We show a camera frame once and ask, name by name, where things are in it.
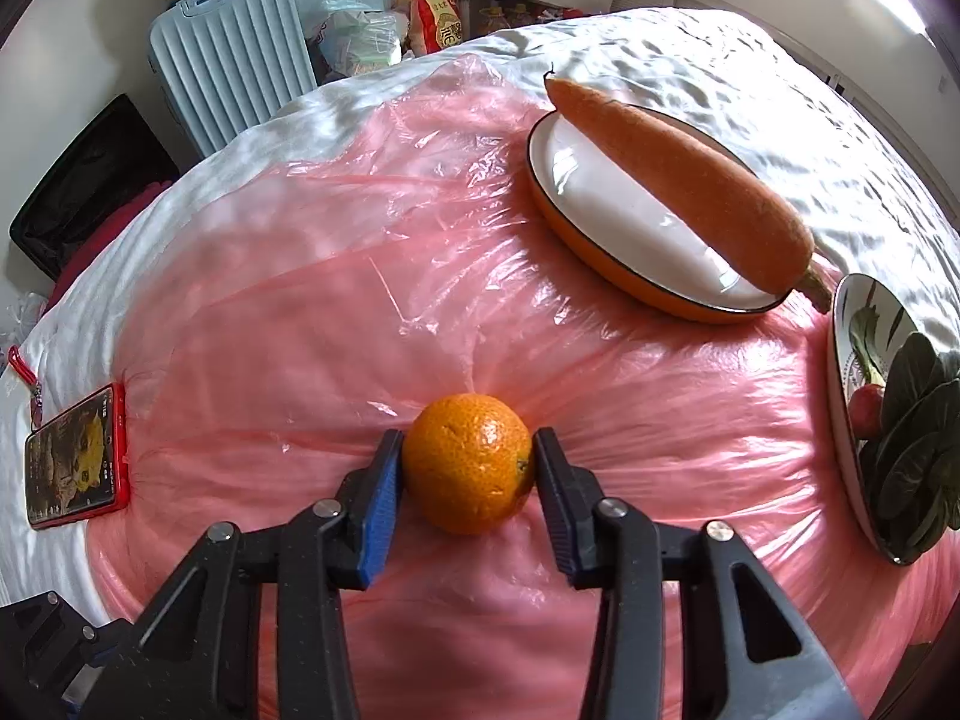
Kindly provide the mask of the white black-rimmed plate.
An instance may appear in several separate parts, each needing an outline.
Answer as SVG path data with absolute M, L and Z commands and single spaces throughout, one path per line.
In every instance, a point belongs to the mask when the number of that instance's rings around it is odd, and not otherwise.
M 909 566 L 958 528 L 958 353 L 935 349 L 887 286 L 851 273 L 833 296 L 827 372 L 854 515 Z

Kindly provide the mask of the black flat case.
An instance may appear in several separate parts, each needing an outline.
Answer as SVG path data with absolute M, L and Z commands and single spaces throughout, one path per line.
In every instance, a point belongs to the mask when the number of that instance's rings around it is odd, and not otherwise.
M 11 242 L 55 281 L 114 211 L 180 175 L 132 99 L 119 94 L 44 174 L 10 223 Z

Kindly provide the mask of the translucent plastic bag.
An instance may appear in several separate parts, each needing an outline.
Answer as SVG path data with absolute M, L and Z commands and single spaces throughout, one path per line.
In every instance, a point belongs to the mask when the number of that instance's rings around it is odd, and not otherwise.
M 317 82 L 400 64 L 409 17 L 394 0 L 295 0 Z

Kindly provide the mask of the red radish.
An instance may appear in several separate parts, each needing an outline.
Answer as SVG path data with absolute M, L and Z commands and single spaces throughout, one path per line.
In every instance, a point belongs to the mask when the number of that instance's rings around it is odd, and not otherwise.
M 884 394 L 885 388 L 880 383 L 866 383 L 851 395 L 848 416 L 857 440 L 877 439 L 882 434 Z

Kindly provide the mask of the pink plastic sheet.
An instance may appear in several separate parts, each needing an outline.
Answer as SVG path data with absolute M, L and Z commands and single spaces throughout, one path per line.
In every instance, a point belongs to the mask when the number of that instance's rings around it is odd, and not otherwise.
M 872 709 L 942 628 L 958 541 L 909 569 L 854 520 L 827 322 L 799 296 L 732 325 L 670 317 L 571 254 L 529 192 L 540 106 L 473 57 L 379 106 L 335 160 L 210 203 L 140 281 L 114 351 L 132 497 L 88 528 L 132 617 L 210 523 L 285 522 L 446 395 L 493 395 L 661 522 L 722 518 Z

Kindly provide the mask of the mandarin orange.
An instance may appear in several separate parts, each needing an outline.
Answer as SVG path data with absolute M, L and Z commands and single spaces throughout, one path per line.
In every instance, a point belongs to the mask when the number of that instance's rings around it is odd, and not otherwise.
M 405 491 L 421 515 L 453 535 L 500 527 L 534 486 L 530 431 L 490 395 L 432 401 L 405 433 L 400 460 Z

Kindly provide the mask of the red smartphone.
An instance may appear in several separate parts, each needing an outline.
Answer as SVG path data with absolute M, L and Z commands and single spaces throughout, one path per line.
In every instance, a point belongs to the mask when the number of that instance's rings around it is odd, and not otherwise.
M 125 390 L 111 382 L 25 440 L 26 517 L 33 530 L 121 511 L 130 499 Z

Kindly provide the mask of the orange oval dish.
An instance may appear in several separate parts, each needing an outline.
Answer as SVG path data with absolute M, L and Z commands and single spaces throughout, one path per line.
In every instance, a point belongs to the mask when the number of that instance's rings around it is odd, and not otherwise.
M 527 135 L 526 174 L 551 231 L 644 304 L 693 322 L 739 323 L 784 302 L 741 277 L 555 110 Z

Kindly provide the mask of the green leafy vegetable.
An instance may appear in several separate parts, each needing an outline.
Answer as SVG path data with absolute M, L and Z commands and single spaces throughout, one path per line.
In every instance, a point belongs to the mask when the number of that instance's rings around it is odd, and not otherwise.
M 885 388 L 882 434 L 857 440 L 867 520 L 890 561 L 908 566 L 958 528 L 958 353 L 939 353 L 923 333 L 878 366 L 878 312 L 851 320 L 850 343 L 864 382 Z

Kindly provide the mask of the white bed quilt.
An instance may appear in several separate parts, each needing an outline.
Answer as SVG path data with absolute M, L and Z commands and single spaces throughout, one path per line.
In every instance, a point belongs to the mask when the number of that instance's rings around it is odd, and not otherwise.
M 544 112 L 556 71 L 672 114 L 718 138 L 781 192 L 814 231 L 830 271 L 877 275 L 939 343 L 958 338 L 958 238 L 893 148 L 765 32 L 734 15 L 636 10 L 500 32 L 459 49 L 334 83 L 252 128 L 160 195 L 29 333 L 23 358 L 49 411 L 110 380 L 140 281 L 201 211 L 280 166 L 335 160 L 371 114 L 444 64 L 473 57 Z M 23 502 L 25 383 L 2 379 L 2 593 L 57 590 L 112 616 L 88 556 L 89 523 L 37 533 Z

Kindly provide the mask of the carrot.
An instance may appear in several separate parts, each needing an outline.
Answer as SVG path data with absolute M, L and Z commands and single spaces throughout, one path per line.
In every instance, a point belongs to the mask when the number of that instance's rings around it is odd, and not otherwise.
M 812 232 L 747 167 L 597 89 L 555 73 L 544 87 L 558 114 L 755 288 L 778 298 L 797 291 L 818 312 L 830 310 L 832 290 L 812 265 Z

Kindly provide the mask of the red yellow snack packet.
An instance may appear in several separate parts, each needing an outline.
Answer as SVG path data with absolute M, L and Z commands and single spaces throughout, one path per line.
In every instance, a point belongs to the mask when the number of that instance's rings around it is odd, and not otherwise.
M 464 28 L 455 0 L 395 0 L 409 17 L 410 50 L 416 57 L 434 54 L 464 39 Z

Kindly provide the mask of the light blue suitcase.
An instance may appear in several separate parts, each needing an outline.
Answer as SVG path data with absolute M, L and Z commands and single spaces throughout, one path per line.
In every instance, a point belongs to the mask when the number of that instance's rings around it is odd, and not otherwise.
M 151 23 L 148 60 L 202 156 L 317 88 L 295 0 L 179 0 Z

